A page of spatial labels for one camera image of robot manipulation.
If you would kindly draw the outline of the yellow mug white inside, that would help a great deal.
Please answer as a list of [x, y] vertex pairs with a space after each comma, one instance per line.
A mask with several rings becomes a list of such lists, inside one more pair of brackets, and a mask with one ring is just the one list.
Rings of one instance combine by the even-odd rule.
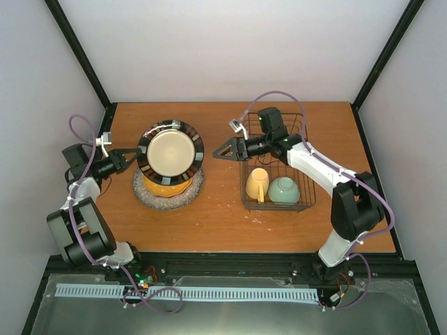
[[270, 179], [268, 172], [263, 168], [255, 168], [247, 178], [245, 193], [258, 203], [264, 203], [265, 195], [268, 192]]

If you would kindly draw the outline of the brown rimmed beige plate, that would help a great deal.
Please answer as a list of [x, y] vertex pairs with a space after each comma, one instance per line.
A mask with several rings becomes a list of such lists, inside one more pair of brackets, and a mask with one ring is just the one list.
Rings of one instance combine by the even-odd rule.
[[149, 127], [138, 142], [139, 170], [151, 182], [176, 186], [201, 169], [205, 147], [198, 131], [184, 121], [168, 119]]

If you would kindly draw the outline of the orange white dotted plate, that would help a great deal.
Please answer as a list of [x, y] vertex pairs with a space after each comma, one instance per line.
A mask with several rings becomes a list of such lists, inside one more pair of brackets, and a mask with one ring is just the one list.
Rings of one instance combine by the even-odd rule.
[[145, 175], [142, 175], [142, 181], [144, 189], [149, 191], [152, 195], [160, 198], [172, 198], [183, 194], [187, 188], [192, 185], [193, 178], [186, 178], [185, 175], [171, 177], [167, 184], [158, 184], [147, 178]]

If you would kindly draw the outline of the light green ceramic bowl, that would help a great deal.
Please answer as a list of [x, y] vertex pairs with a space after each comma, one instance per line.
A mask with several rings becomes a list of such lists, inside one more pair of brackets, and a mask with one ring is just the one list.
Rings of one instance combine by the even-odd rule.
[[291, 178], [278, 177], [270, 183], [268, 196], [275, 204], [294, 205], [298, 203], [301, 193]]

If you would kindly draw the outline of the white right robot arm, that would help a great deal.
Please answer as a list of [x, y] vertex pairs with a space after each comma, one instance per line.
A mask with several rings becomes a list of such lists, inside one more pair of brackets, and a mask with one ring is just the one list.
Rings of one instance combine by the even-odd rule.
[[229, 161], [248, 161], [269, 154], [316, 182], [332, 199], [332, 232], [318, 250], [312, 271], [320, 282], [334, 277], [356, 244], [384, 219], [383, 198], [376, 179], [369, 172], [357, 174], [319, 153], [301, 134], [289, 133], [282, 113], [276, 107], [258, 112], [261, 135], [247, 134], [227, 140], [213, 157]]

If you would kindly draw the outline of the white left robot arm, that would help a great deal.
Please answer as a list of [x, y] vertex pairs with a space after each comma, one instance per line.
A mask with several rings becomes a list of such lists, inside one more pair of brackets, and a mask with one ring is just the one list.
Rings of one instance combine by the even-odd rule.
[[65, 263], [80, 267], [88, 263], [117, 269], [130, 281], [144, 276], [145, 263], [137, 248], [118, 242], [106, 223], [96, 200], [102, 181], [126, 171], [140, 149], [113, 149], [101, 158], [83, 144], [62, 151], [72, 179], [68, 180], [68, 197], [60, 209], [46, 218], [48, 227]]

